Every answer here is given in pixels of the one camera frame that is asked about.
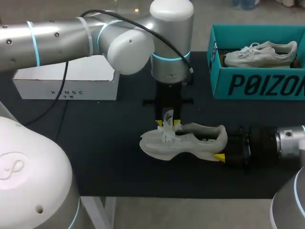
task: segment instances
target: gray floor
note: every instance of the gray floor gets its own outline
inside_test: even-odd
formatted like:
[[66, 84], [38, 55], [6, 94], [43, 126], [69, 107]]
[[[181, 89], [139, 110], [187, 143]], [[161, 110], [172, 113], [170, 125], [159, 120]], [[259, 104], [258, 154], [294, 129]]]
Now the gray floor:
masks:
[[[108, 9], [135, 19], [152, 0], [10, 0], [0, 7], [3, 24], [68, 19], [89, 9]], [[300, 24], [305, 9], [262, 0], [254, 11], [238, 11], [230, 0], [192, 0], [192, 50], [205, 51], [213, 23]], [[270, 200], [118, 198], [115, 229], [269, 229]]]

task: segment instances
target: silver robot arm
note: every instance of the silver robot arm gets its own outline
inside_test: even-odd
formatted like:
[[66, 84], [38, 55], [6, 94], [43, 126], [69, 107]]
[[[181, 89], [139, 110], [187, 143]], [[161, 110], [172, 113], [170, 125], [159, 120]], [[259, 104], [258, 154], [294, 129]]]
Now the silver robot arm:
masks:
[[[172, 43], [189, 60], [193, 5], [189, 0], [155, 0], [139, 24]], [[0, 26], [0, 71], [104, 55], [114, 70], [129, 75], [152, 55], [152, 76], [162, 83], [183, 81], [189, 69], [161, 40], [113, 16], [96, 13], [68, 21]]]
[[0, 71], [104, 55], [116, 71], [133, 74], [144, 67], [154, 43], [149, 33], [96, 14], [68, 21], [3, 25], [0, 50]]

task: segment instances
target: white sneaker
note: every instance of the white sneaker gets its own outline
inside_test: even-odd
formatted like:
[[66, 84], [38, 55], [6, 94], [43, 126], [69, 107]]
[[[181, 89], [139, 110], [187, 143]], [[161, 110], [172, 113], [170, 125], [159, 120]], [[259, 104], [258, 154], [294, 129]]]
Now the white sneaker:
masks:
[[200, 159], [218, 161], [214, 154], [221, 152], [228, 141], [223, 125], [207, 127], [190, 123], [173, 126], [173, 110], [164, 115], [163, 127], [148, 131], [141, 138], [140, 147], [146, 154], [166, 161], [183, 152]]
[[253, 43], [240, 51], [225, 55], [224, 63], [236, 68], [290, 68], [296, 56], [297, 43]]

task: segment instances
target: black tabletop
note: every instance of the black tabletop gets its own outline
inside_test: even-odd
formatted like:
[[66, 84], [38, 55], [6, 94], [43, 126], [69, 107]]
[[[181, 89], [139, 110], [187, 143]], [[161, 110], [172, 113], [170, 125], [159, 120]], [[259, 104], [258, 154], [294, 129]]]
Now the black tabletop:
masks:
[[[223, 124], [228, 131], [240, 125], [304, 124], [305, 102], [215, 100], [206, 52], [192, 52], [191, 63], [194, 84], [185, 86], [182, 95], [193, 98], [194, 104], [183, 105], [182, 124]], [[120, 77], [117, 101], [59, 101], [31, 128], [63, 148], [82, 196], [272, 198], [297, 171], [297, 166], [283, 165], [244, 171], [188, 153], [171, 161], [149, 157], [139, 147], [140, 135], [156, 129], [157, 124], [154, 108], [144, 107], [142, 101], [153, 99], [154, 94], [148, 63], [137, 74]], [[16, 118], [26, 121], [51, 102], [23, 101], [16, 95], [7, 98], [4, 92], [0, 100]]]

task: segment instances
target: white box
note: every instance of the white box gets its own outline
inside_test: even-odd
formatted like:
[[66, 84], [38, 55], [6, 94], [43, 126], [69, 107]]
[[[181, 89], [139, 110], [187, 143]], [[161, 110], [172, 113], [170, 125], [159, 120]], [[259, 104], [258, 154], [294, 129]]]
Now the white box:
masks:
[[[55, 99], [65, 63], [18, 70], [13, 81], [22, 99]], [[62, 100], [116, 100], [119, 73], [103, 56], [70, 61]]]

